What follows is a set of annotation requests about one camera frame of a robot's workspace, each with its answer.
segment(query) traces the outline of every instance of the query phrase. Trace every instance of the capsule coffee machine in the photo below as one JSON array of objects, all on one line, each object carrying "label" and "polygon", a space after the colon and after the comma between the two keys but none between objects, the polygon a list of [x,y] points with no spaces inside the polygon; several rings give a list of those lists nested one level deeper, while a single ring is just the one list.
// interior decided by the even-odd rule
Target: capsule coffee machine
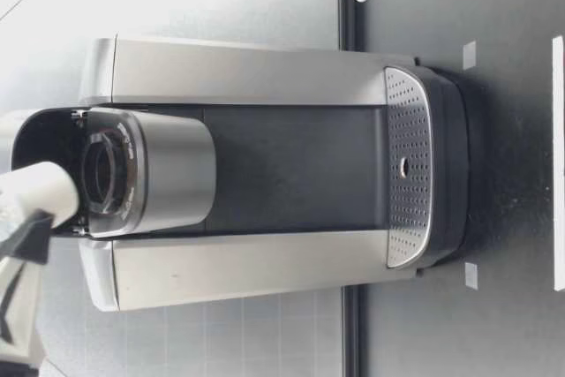
[{"label": "capsule coffee machine", "polygon": [[80,187],[62,236],[105,311],[410,278],[463,237],[461,96],[406,57],[118,36],[78,107],[0,134],[2,171]]}]

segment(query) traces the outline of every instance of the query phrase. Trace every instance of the white wall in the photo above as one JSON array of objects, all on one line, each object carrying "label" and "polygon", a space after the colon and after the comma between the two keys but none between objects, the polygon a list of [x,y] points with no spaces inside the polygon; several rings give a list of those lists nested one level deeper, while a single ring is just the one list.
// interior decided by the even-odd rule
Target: white wall
[{"label": "white wall", "polygon": [[[0,0],[0,16],[18,0]],[[336,0],[25,0],[0,20],[0,111],[72,105],[87,44],[115,32],[337,48]],[[337,377],[339,289],[102,314],[74,243],[42,296],[47,352],[69,377]],[[53,368],[45,376],[54,375]]]}]

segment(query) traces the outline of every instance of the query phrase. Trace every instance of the grid pattern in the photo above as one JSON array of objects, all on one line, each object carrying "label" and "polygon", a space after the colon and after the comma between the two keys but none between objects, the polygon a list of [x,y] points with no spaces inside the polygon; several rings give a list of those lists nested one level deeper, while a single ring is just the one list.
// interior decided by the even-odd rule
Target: grid pattern
[{"label": "grid pattern", "polygon": [[[39,329],[49,359],[69,377],[342,374],[337,288],[101,313],[72,240],[53,243]],[[41,375],[56,375],[49,369]]]}]

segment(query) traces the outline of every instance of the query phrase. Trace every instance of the black countertop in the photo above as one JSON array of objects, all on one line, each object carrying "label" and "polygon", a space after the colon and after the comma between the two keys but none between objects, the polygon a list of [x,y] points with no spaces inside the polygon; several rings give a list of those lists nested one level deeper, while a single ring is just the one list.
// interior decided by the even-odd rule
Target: black countertop
[{"label": "black countertop", "polygon": [[[565,294],[553,290],[552,39],[565,0],[369,0],[359,50],[446,73],[470,117],[463,250],[417,279],[362,290],[363,375],[565,373]],[[477,66],[463,70],[463,45]],[[478,265],[478,290],[464,263]]]}]

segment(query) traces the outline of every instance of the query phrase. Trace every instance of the white sticker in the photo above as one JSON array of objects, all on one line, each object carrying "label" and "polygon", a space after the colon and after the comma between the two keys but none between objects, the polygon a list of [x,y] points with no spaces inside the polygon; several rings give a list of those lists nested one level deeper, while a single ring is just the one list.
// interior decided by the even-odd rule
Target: white sticker
[{"label": "white sticker", "polygon": [[477,264],[465,262],[465,286],[478,290],[478,267]]},{"label": "white sticker", "polygon": [[472,41],[463,46],[463,69],[469,70],[477,66],[477,42]]},{"label": "white sticker", "polygon": [[554,92],[554,288],[565,290],[565,82],[563,37],[553,40]]}]

